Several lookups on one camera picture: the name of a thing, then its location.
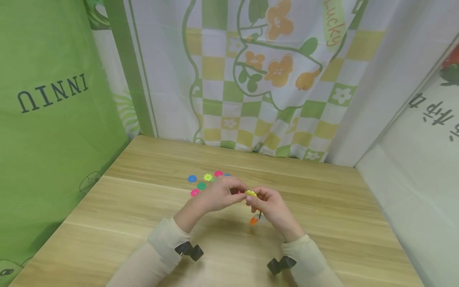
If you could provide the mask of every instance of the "wooden table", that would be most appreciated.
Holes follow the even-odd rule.
[[[19,274],[12,287],[104,286],[196,187],[187,177],[222,170],[281,192],[345,286],[422,286],[355,169],[250,152],[135,138]],[[250,226],[244,203],[206,215],[192,232],[204,256],[184,257],[161,286],[294,286],[266,264],[281,258],[269,224]]]

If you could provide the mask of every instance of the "sleeve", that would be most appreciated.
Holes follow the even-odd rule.
[[[173,218],[163,219],[113,275],[108,287],[152,287],[174,270],[182,258],[175,248],[190,240]]]
[[[291,243],[283,243],[282,251],[285,256],[297,262],[295,266],[290,268],[290,271],[299,287],[344,286],[328,266],[315,242],[308,235]]]

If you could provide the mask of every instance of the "green leaf print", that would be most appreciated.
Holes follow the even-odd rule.
[[[245,69],[242,69],[241,73],[239,74],[239,77],[237,78],[240,83],[245,83],[247,81],[247,76],[249,74]]]
[[[256,81],[253,79],[250,79],[249,82],[247,83],[247,91],[251,93],[255,93],[258,89],[258,84]]]
[[[304,56],[310,56],[312,53],[315,52],[317,49],[317,45],[319,42],[317,41],[317,38],[312,37],[306,40],[303,45],[301,45],[300,49],[298,52],[300,52]]]
[[[249,21],[255,24],[258,19],[265,18],[266,11],[269,8],[268,0],[250,0],[249,2]]]
[[[140,126],[137,114],[135,113],[134,104],[128,96],[129,91],[126,90],[124,93],[127,94],[127,96],[113,95],[113,99],[116,103],[116,110],[118,111],[118,115],[126,132],[128,134],[137,135],[140,130]]]
[[[259,82],[261,79],[262,79],[262,75],[260,74],[253,74],[251,77],[250,77],[250,80],[251,81],[255,81],[255,82]]]
[[[88,14],[91,29],[93,30],[110,30],[108,18],[99,13],[97,6],[104,7],[103,0],[84,0],[86,13]]]

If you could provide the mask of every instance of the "white wall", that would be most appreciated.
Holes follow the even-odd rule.
[[[328,163],[354,166],[459,32],[459,1],[399,2],[332,142]]]
[[[435,73],[427,99],[407,108],[356,166],[428,287],[459,284],[459,136],[450,133],[459,86],[441,83]],[[423,113],[442,101],[442,113],[452,110],[445,118],[454,117],[432,125]]]

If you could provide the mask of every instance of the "wrist strap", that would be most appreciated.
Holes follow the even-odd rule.
[[[201,247],[199,245],[192,246],[189,241],[182,243],[178,245],[175,248],[175,251],[180,255],[188,255],[193,259],[194,261],[198,261],[199,258],[201,258],[202,255],[204,255],[204,252],[202,251]]]

